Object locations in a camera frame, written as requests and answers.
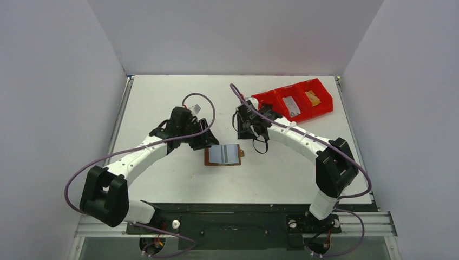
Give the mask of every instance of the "screw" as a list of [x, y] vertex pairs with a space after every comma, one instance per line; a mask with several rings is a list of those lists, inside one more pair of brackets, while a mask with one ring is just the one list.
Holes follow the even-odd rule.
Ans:
[[172, 228], [173, 229], [178, 229], [180, 227], [180, 221], [174, 220], [172, 221]]

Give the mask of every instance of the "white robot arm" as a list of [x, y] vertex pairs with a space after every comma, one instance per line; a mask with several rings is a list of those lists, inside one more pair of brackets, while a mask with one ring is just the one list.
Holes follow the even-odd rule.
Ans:
[[122, 221], [149, 223], [156, 209], [145, 202], [129, 199], [128, 188], [151, 164], [169, 155], [183, 142], [193, 150], [219, 144], [210, 130], [192, 138], [161, 142], [205, 129], [207, 121], [196, 118], [198, 111], [195, 106], [190, 109], [175, 107], [170, 119], [153, 129], [138, 145], [144, 149], [129, 153], [104, 168], [91, 168], [84, 184], [80, 210], [111, 227], [118, 226]]
[[[252, 108], [258, 107], [256, 99], [250, 97], [246, 101]], [[327, 218], [336, 207], [342, 191], [354, 180], [358, 170], [334, 150], [306, 138], [305, 135], [312, 135], [327, 142], [353, 159], [349, 144], [342, 138], [330, 140], [297, 127], [295, 122], [290, 122], [287, 118], [273, 111], [271, 105], [263, 104], [258, 112], [274, 122], [288, 126], [288, 128], [269, 123], [254, 114], [245, 105], [240, 105], [236, 110], [238, 139], [254, 139], [261, 136], [265, 142], [268, 140], [280, 142], [313, 162], [316, 166], [316, 184], [319, 191], [309, 208], [309, 212], [318, 220]]]

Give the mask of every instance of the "black wire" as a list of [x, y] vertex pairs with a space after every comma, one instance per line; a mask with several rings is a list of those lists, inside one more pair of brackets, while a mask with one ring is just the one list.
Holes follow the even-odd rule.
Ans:
[[[253, 148], [255, 149], [255, 151], [256, 151], [257, 153], [259, 153], [259, 154], [265, 154], [265, 153], [268, 152], [268, 149], [269, 149], [269, 146], [268, 146], [268, 139], [266, 139], [266, 138], [264, 138], [264, 139], [265, 139], [265, 141], [260, 141], [260, 140], [258, 140], [257, 138], [252, 139], [252, 146], [253, 146]], [[266, 145], [266, 150], [265, 150], [265, 152], [260, 152], [259, 150], [257, 150], [257, 148], [255, 147], [255, 141], [263, 142], [263, 143]]]

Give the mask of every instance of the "red bin compartment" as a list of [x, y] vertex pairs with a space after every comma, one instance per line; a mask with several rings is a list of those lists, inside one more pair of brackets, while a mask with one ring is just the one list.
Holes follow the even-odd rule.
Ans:
[[[320, 104], [313, 106], [306, 95], [306, 91], [313, 91], [320, 100]], [[300, 114], [291, 115], [283, 98], [291, 96], [297, 104]], [[301, 122], [333, 111], [333, 98], [319, 79], [298, 82], [290, 86], [276, 88], [267, 92], [252, 95], [262, 104], [272, 104], [273, 110], [282, 114], [290, 121]]]

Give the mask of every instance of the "purple cable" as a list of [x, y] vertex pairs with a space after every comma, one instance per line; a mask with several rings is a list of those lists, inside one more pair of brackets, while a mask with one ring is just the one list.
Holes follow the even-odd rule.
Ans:
[[[248, 103], [244, 100], [244, 98], [242, 98], [242, 94], [241, 92], [238, 90], [238, 88], [233, 84], [229, 84], [229, 87], [231, 88], [231, 90], [234, 92], [234, 94], [239, 98], [239, 100], [241, 101], [242, 104], [244, 104], [247, 108], [249, 108], [252, 112], [254, 112], [256, 115], [258, 115], [259, 117], [263, 118], [264, 120], [274, 124], [274, 125], [277, 125], [277, 126], [280, 126], [282, 128], [287, 128], [287, 126], [281, 124], [281, 123], [277, 123], [267, 117], [265, 117], [264, 115], [260, 114], [256, 109], [254, 109], [253, 107], [250, 107], [248, 105]], [[291, 131], [294, 131], [298, 134], [301, 134], [301, 135], [305, 135], [307, 138], [313, 140], [313, 141], [316, 141], [316, 142], [319, 142], [325, 146], [327, 146], [328, 148], [330, 149], [333, 149], [335, 152], [337, 152], [339, 155], [341, 155], [342, 157], [344, 157], [346, 160], [348, 160], [350, 163], [354, 164], [363, 174], [363, 176], [365, 177], [366, 179], [366, 183], [368, 184], [368, 188], [364, 191], [364, 192], [361, 192], [361, 193], [358, 193], [358, 194], [354, 194], [354, 195], [344, 195], [344, 196], [340, 196], [338, 197], [338, 200], [341, 200], [341, 199], [345, 199], [345, 198], [357, 198], [357, 197], [360, 197], [360, 196], [363, 196], [367, 193], [369, 193], [371, 191], [371, 181], [370, 181], [370, 177], [368, 176], [368, 174], [366, 173], [366, 171], [358, 164], [356, 163], [356, 161], [354, 161], [352, 158], [350, 158], [349, 156], [347, 156], [347, 154], [343, 153], [342, 151], [340, 151], [338, 148], [332, 146], [331, 144], [329, 144], [328, 142], [325, 142], [325, 141], [322, 141], [318, 138], [315, 138], [309, 134], [305, 134], [303, 133], [302, 131], [296, 129], [296, 128], [290, 128]]]
[[[176, 137], [172, 137], [172, 138], [168, 138], [168, 139], [164, 139], [164, 140], [161, 140], [161, 141], [158, 141], [158, 142], [153, 142], [151, 144], [147, 144], [148, 147], [151, 147], [151, 146], [154, 146], [154, 145], [157, 145], [157, 144], [162, 144], [164, 142], [169, 142], [169, 141], [174, 141], [174, 140], [180, 140], [180, 139], [185, 139], [185, 138], [191, 138], [191, 137], [197, 137], [198, 135], [201, 135], [201, 134], [204, 134], [207, 130], [211, 129], [212, 125], [214, 124], [214, 121], [215, 121], [215, 106], [214, 104], [212, 103], [212, 101], [206, 97], [205, 95], [201, 94], [201, 93], [190, 93], [188, 95], [186, 95], [184, 98], [183, 98], [183, 101], [182, 101], [182, 105], [185, 104], [185, 101], [187, 98], [189, 98], [190, 96], [202, 96], [203, 98], [205, 98], [209, 104], [211, 105], [212, 107], [212, 113], [213, 113], [213, 116], [212, 116], [212, 121], [211, 123], [209, 123], [209, 125], [204, 129], [202, 130], [201, 132], [199, 133], [195, 133], [195, 134], [189, 134], [189, 135], [184, 135], [184, 136], [176, 136]], [[136, 148], [131, 148], [131, 149], [127, 149], [127, 150], [124, 150], [124, 151], [119, 151], [119, 152], [116, 152], [116, 153], [112, 153], [112, 154], [109, 154], [109, 155], [106, 155], [104, 157], [101, 157], [101, 158], [98, 158], [98, 159], [95, 159], [94, 161], [86, 164], [85, 166], [83, 166], [81, 169], [79, 169], [77, 172], [75, 172], [69, 179], [69, 181], [67, 182], [67, 184], [65, 185], [65, 189], [64, 189], [64, 198], [65, 198], [65, 202], [67, 203], [67, 205], [69, 205], [69, 207], [71, 207], [73, 210], [81, 213], [81, 214], [84, 214], [83, 211], [81, 211], [79, 208], [77, 208], [76, 206], [74, 206], [71, 202], [70, 202], [70, 199], [69, 199], [69, 187], [70, 187], [70, 184], [72, 183], [72, 181], [78, 176], [80, 175], [84, 170], [86, 170], [87, 168], [91, 167], [92, 165], [95, 165], [97, 164], [98, 162], [100, 161], [103, 161], [105, 159], [108, 159], [108, 158], [111, 158], [113, 156], [117, 156], [117, 155], [120, 155], [120, 154], [124, 154], [124, 153], [131, 153], [131, 152], [135, 152], [135, 151], [138, 151], [138, 150], [142, 150], [142, 149], [145, 149], [145, 146], [141, 146], [141, 147], [136, 147]]]
[[[342, 255], [349, 254], [350, 252], [353, 252], [354, 250], [356, 250], [356, 249], [363, 243], [363, 239], [364, 239], [364, 237], [365, 237], [365, 225], [363, 224], [363, 220], [362, 220], [362, 218], [361, 218], [359, 215], [357, 215], [357, 214], [355, 214], [354, 212], [349, 211], [349, 210], [342, 210], [342, 209], [335, 209], [335, 210], [338, 211], [338, 212], [349, 213], [349, 214], [351, 214], [351, 215], [354, 215], [356, 218], [358, 218], [358, 220], [360, 221], [360, 224], [362, 225], [362, 236], [360, 237], [359, 242], [358, 242], [354, 247], [352, 247], [352, 248], [350, 248], [350, 249], [348, 249], [348, 250], [346, 250], [346, 251], [344, 251], [344, 252], [341, 252], [341, 253], [331, 253], [331, 254], [327, 254], [327, 255], [322, 255], [322, 257], [334, 257], [334, 256], [342, 256]], [[318, 253], [312, 252], [312, 254], [313, 254], [314, 256], [320, 257], [320, 254], [318, 254]]]
[[[156, 228], [154, 228], [154, 227], [146, 226], [146, 225], [139, 224], [139, 223], [134, 223], [134, 225], [135, 225], [135, 226], [139, 226], [139, 227], [144, 228], [144, 229], [150, 229], [150, 230], [152, 230], [152, 231], [156, 231], [156, 232], [159, 232], [159, 233], [162, 233], [162, 234], [165, 234], [165, 235], [171, 235], [171, 236], [174, 236], [174, 237], [177, 237], [177, 238], [181, 238], [181, 239], [183, 239], [183, 240], [187, 240], [187, 241], [190, 241], [190, 242], [193, 242], [193, 243], [194, 243], [194, 245], [192, 245], [192, 246], [190, 246], [190, 247], [188, 247], [188, 248], [186, 248], [186, 249], [183, 249], [182, 251], [178, 251], [178, 252], [171, 253], [171, 254], [169, 254], [169, 255], [163, 255], [163, 256], [151, 255], [151, 256], [150, 256], [151, 258], [169, 258], [169, 257], [177, 256], [177, 255], [180, 255], [180, 254], [182, 254], [182, 253], [185, 253], [185, 252], [188, 252], [188, 251], [194, 249], [194, 248], [198, 245], [198, 243], [197, 243], [195, 240], [193, 240], [193, 239], [191, 239], [191, 238], [189, 238], [189, 237], [184, 237], [184, 236], [179, 235], [179, 234], [174, 234], [174, 233], [171, 233], [171, 232], [168, 232], [168, 231], [165, 231], [165, 230], [156, 229]], [[155, 244], [155, 242], [149, 243], [148, 245], [146, 245], [146, 246], [144, 246], [144, 247], [142, 248], [142, 251], [143, 251], [143, 252], [147, 252], [148, 248], [149, 248], [150, 246], [154, 245], [154, 244]]]

